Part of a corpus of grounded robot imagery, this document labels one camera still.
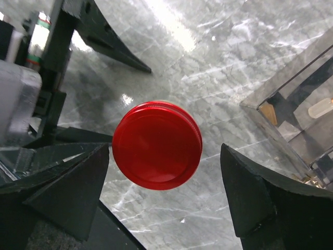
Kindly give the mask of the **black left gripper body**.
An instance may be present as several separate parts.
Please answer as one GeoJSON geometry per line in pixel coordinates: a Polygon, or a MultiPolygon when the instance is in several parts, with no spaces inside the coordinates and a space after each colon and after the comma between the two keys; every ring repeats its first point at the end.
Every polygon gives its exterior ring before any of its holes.
{"type": "Polygon", "coordinates": [[[39,73],[42,86],[32,116],[41,120],[39,128],[28,131],[19,142],[25,146],[42,136],[51,136],[65,102],[60,91],[72,50],[74,18],[63,10],[64,1],[55,1],[50,15],[33,11],[22,22],[25,30],[15,62],[39,73]]]}

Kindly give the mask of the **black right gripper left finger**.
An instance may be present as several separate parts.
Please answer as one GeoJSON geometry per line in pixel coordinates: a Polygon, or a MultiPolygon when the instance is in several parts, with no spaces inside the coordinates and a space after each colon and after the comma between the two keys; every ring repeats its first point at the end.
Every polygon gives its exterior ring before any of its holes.
{"type": "Polygon", "coordinates": [[[87,241],[109,164],[109,146],[1,186],[1,249],[25,249],[38,222],[87,241]]]}

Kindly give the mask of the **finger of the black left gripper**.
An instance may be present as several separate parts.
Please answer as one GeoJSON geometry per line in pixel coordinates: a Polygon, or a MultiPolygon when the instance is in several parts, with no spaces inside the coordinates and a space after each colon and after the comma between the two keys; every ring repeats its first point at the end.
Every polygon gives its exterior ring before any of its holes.
{"type": "Polygon", "coordinates": [[[61,143],[108,143],[112,144],[112,135],[68,127],[57,127],[50,133],[44,133],[40,138],[28,143],[26,148],[40,148],[61,143]]]}
{"type": "Polygon", "coordinates": [[[140,71],[152,72],[123,43],[95,1],[64,1],[61,10],[75,19],[75,31],[94,51],[140,71]]]}

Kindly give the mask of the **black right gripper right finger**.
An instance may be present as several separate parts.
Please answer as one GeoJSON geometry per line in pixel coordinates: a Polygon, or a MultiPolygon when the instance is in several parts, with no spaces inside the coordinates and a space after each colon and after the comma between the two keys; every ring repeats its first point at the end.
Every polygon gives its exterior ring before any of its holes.
{"type": "Polygon", "coordinates": [[[332,192],[288,178],[226,144],[221,171],[243,249],[332,249],[332,192]]]}

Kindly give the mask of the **red jar lid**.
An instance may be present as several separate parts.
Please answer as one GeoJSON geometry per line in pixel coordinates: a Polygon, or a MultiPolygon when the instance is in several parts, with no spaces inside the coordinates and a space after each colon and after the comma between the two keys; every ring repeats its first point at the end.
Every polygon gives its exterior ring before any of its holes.
{"type": "Polygon", "coordinates": [[[112,139],[116,165],[133,183],[164,191],[186,183],[196,172],[203,141],[194,119],[166,103],[132,108],[112,139]]]}

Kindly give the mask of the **clear candy drawer box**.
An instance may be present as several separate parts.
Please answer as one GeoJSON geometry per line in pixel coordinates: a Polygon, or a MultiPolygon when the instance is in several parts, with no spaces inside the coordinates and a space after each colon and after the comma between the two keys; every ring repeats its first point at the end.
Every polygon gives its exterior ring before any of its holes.
{"type": "Polygon", "coordinates": [[[293,164],[297,178],[332,190],[332,30],[241,102],[293,164]]]}

